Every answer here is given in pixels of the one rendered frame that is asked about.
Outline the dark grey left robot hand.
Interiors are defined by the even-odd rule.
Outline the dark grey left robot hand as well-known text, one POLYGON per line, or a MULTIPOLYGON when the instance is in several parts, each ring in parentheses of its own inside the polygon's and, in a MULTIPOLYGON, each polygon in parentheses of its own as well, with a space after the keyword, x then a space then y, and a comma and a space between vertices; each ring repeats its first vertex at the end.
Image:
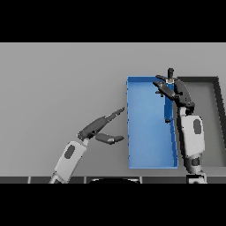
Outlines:
POLYGON ((109 145, 122 141, 124 139, 123 136, 110 136, 108 134, 101 133, 101 130, 106 126, 106 124, 119 116, 123 111, 124 108, 120 108, 115 110, 109 116, 103 116, 95 119, 78 133, 78 138, 82 141, 85 139, 95 138, 96 140, 109 145))

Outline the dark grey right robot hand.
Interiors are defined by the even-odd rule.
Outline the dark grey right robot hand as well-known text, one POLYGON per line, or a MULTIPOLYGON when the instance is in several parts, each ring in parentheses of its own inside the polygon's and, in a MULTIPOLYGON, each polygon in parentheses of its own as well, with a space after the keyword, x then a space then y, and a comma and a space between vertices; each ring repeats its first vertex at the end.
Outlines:
POLYGON ((158 81, 153 84, 158 88, 158 92, 174 101, 179 108, 185 107, 185 114, 191 115, 194 112, 195 103, 192 101, 189 90, 185 83, 178 78, 173 79, 173 88, 167 86, 167 79, 161 75, 155 76, 158 81))

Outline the blue pipe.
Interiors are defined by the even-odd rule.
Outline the blue pipe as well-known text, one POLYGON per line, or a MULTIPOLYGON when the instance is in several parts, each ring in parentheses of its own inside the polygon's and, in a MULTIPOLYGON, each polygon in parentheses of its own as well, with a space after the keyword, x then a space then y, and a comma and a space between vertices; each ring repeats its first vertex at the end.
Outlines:
MULTIPOLYGON (((173 81, 173 68, 168 69, 168 78, 166 79, 166 86, 170 91, 174 90, 174 81, 173 81)), ((166 123, 169 123, 172 120, 172 101, 166 97, 164 104, 164 120, 166 123)))

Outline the dark grey bin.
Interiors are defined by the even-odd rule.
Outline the dark grey bin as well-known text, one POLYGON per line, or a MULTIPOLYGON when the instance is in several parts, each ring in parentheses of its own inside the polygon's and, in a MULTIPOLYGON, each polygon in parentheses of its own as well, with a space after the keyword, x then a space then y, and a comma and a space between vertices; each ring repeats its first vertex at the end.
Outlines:
POLYGON ((179 77, 204 124, 205 167, 226 167, 226 116, 218 77, 179 77))

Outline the blue bin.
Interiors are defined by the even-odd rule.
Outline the blue bin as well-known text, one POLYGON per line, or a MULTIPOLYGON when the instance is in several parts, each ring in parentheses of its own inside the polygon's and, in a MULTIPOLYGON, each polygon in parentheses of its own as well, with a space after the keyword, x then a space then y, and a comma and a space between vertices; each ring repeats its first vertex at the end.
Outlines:
POLYGON ((157 94, 154 76, 128 76, 127 135, 129 169, 176 169, 177 142, 173 108, 157 94))

